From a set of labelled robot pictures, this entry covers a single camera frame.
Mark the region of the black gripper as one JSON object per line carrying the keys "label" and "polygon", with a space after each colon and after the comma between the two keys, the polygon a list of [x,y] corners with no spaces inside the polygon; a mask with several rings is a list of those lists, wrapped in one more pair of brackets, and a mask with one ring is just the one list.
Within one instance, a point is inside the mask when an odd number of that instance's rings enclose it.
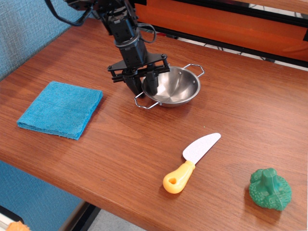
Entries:
{"label": "black gripper", "polygon": [[115,45],[120,50],[123,60],[107,68],[113,82],[124,81],[133,94],[138,96],[143,92],[140,78],[146,76],[148,92],[150,95],[156,95],[157,74],[170,71],[167,55],[148,52],[141,39]]}

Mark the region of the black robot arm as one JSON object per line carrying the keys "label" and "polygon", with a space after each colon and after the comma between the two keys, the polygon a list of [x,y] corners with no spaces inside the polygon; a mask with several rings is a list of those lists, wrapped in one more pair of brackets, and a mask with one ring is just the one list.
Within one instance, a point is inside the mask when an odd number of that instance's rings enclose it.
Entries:
{"label": "black robot arm", "polygon": [[96,13],[108,33],[114,37],[114,44],[122,55],[122,61],[110,65],[107,70],[113,82],[123,81],[138,95],[141,93],[141,78],[149,87],[151,95],[157,94],[158,76],[170,71],[165,54],[150,53],[147,40],[141,35],[141,28],[150,24],[138,23],[135,9],[128,0],[68,0],[75,10]]}

